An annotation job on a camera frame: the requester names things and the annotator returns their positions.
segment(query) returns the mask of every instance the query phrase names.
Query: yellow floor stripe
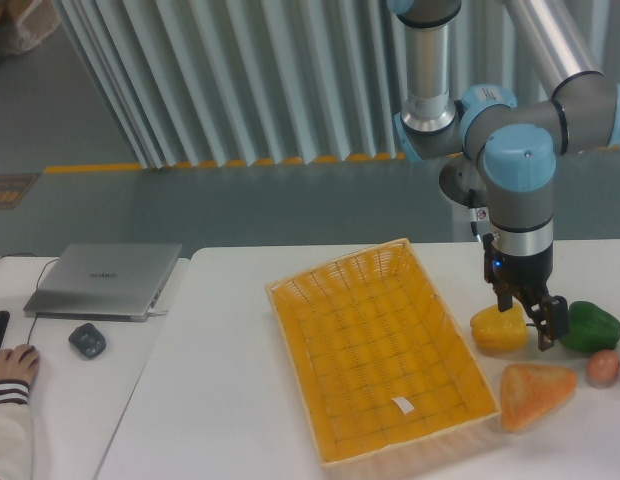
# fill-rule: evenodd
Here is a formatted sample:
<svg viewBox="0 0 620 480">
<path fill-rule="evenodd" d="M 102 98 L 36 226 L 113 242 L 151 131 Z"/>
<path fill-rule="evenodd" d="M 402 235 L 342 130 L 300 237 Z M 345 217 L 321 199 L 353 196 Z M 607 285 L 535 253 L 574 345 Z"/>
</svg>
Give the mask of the yellow floor stripe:
<svg viewBox="0 0 620 480">
<path fill-rule="evenodd" d="M 142 170 L 139 163 L 108 163 L 102 165 L 67 165 L 46 167 L 43 173 L 85 173 Z"/>
<path fill-rule="evenodd" d="M 404 160 L 405 155 L 402 152 L 397 153 L 395 160 Z M 374 157 L 370 157 L 363 153 L 353 153 L 346 157 L 347 162 L 366 162 L 366 161 L 386 161 L 391 160 L 388 153 L 379 153 Z M 315 158 L 311 163 L 338 163 L 339 159 L 334 155 L 320 155 Z M 301 157 L 289 157 L 284 158 L 281 161 L 281 165 L 304 165 L 305 162 Z M 276 165 L 272 158 L 259 158 L 253 163 L 256 166 L 272 166 Z M 223 167 L 236 168 L 246 167 L 245 160 L 232 159 L 228 160 Z M 204 160 L 198 165 L 193 166 L 189 162 L 179 162 L 172 167 L 165 167 L 166 169 L 189 169 L 189 168 L 218 168 L 217 162 L 214 160 Z M 138 163 L 106 163 L 97 165 L 61 165 L 50 166 L 43 170 L 43 173 L 89 173 L 89 172 L 125 172 L 143 170 Z"/>
</svg>

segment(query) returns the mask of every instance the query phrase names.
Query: fake bread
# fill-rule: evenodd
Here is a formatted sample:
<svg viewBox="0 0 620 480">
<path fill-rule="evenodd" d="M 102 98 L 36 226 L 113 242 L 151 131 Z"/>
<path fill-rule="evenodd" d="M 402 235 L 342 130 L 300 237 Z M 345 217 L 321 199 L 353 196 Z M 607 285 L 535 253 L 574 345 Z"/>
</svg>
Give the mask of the fake bread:
<svg viewBox="0 0 620 480">
<path fill-rule="evenodd" d="M 517 432 L 566 401 L 577 375 L 566 367 L 516 363 L 501 376 L 501 426 Z"/>
</svg>

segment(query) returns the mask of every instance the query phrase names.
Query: gray floor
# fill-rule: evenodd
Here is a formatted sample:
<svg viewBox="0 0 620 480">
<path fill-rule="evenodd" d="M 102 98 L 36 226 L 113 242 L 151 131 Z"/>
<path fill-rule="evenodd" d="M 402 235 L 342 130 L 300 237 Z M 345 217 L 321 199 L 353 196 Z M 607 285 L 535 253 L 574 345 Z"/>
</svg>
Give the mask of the gray floor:
<svg viewBox="0 0 620 480">
<path fill-rule="evenodd" d="M 58 30 L 0 61 L 0 174 L 134 158 Z M 445 160 L 42 175 L 0 211 L 0 255 L 70 242 L 202 247 L 461 240 L 438 188 Z M 555 238 L 620 238 L 620 152 L 559 160 Z"/>
</svg>

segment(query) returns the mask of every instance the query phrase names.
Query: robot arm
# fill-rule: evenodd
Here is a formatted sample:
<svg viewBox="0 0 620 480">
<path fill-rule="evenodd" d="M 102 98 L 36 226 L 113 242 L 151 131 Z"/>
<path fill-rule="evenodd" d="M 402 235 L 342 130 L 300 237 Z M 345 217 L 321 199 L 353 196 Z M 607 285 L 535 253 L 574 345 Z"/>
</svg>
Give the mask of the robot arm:
<svg viewBox="0 0 620 480">
<path fill-rule="evenodd" d="M 599 72 L 562 2 L 503 3 L 549 100 L 518 107 L 502 87 L 479 85 L 450 101 L 442 69 L 449 22 L 460 1 L 388 0 L 407 28 L 409 95 L 395 123 L 407 158 L 463 152 L 450 177 L 463 182 L 454 190 L 465 194 L 449 196 L 489 210 L 490 233 L 481 237 L 484 278 L 500 310 L 512 306 L 512 297 L 519 300 L 545 350 L 568 333 L 567 302 L 546 286 L 552 273 L 555 155 L 620 143 L 620 86 Z"/>
</svg>

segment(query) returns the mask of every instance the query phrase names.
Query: silver laptop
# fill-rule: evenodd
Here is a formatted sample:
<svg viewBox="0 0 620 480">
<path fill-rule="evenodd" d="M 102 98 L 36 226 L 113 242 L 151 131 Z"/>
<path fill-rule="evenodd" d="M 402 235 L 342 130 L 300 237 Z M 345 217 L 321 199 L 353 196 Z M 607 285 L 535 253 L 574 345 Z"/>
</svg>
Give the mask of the silver laptop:
<svg viewBox="0 0 620 480">
<path fill-rule="evenodd" d="M 71 244 L 23 310 L 31 316 L 144 321 L 180 253 L 179 244 Z"/>
</svg>

